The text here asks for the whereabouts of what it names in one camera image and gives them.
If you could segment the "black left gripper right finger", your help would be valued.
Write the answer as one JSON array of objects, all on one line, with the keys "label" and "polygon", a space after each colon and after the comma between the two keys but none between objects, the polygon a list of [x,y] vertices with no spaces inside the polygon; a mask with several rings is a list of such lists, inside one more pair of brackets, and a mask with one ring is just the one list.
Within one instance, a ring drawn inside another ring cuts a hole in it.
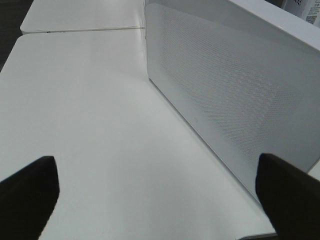
[{"label": "black left gripper right finger", "polygon": [[320,238],[320,182],[271,153],[258,159],[255,192],[281,240]]}]

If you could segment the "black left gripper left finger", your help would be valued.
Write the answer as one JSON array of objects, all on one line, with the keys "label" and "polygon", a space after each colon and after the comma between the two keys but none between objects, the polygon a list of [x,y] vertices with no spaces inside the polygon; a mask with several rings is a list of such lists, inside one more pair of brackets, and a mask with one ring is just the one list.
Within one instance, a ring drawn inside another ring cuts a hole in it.
[{"label": "black left gripper left finger", "polygon": [[0,182],[0,238],[38,240],[60,195],[56,160],[43,156]]}]

